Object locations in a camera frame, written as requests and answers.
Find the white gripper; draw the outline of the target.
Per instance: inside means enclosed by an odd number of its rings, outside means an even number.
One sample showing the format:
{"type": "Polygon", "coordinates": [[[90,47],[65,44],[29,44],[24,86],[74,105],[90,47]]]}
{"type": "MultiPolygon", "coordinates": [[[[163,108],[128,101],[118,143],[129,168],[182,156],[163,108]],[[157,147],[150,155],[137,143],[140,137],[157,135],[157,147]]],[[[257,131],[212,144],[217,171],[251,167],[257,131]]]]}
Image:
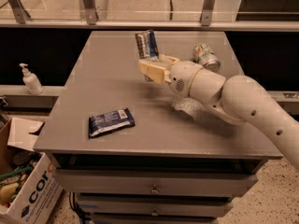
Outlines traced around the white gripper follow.
{"type": "Polygon", "coordinates": [[[140,72],[156,83],[163,84],[171,81],[170,90],[181,97],[189,96],[192,80],[203,69],[203,66],[198,63],[179,61],[178,58],[164,54],[159,56],[159,62],[140,60],[138,65],[140,72]]]}

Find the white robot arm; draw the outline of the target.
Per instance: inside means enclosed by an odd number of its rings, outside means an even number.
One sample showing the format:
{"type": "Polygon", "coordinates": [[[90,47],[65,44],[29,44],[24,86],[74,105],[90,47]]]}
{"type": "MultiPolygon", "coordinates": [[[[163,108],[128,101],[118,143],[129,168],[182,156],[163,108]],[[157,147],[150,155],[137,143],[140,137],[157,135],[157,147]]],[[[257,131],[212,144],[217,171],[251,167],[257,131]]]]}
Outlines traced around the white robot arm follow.
{"type": "Polygon", "coordinates": [[[234,125],[250,123],[299,169],[299,122],[251,77],[227,78],[201,64],[170,56],[159,62],[141,59],[138,65],[146,77],[166,83],[173,93],[192,98],[216,117],[234,125]]]}

